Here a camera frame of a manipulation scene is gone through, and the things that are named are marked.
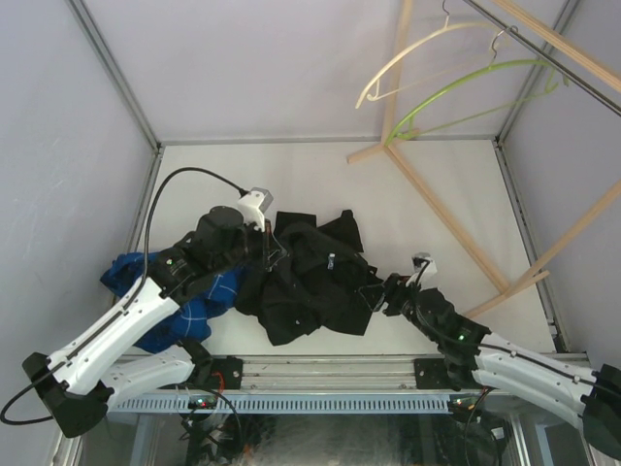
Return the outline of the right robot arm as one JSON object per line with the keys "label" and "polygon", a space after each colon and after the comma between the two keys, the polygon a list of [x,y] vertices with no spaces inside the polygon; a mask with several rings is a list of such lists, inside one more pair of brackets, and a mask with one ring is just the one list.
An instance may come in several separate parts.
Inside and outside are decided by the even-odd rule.
{"label": "right robot arm", "polygon": [[393,274],[358,290],[372,310],[403,316],[443,356],[455,388],[495,388],[545,409],[580,431],[601,453],[620,457],[620,370],[576,366],[524,349],[459,314],[437,288]]}

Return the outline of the black shirt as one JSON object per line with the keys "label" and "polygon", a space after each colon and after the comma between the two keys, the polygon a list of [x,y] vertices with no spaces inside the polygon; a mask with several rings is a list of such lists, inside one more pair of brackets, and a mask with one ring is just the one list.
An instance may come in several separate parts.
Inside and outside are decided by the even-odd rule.
{"label": "black shirt", "polygon": [[274,235],[288,255],[269,272],[247,268],[234,308],[256,317],[274,346],[321,327],[364,335],[373,311],[357,290],[382,279],[362,256],[353,211],[322,225],[315,215],[278,212]]}

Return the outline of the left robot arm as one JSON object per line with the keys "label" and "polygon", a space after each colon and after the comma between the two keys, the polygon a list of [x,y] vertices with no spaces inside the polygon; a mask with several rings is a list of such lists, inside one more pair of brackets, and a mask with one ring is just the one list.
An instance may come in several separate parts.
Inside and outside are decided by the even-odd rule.
{"label": "left robot arm", "polygon": [[217,276],[257,261],[267,266],[271,244],[266,207],[239,200],[203,215],[195,230],[159,252],[130,290],[77,339],[22,363],[51,418],[67,438],[95,427],[108,411],[162,386],[200,388],[212,378],[212,356],[193,338],[141,360],[118,359],[156,324],[214,284]]}

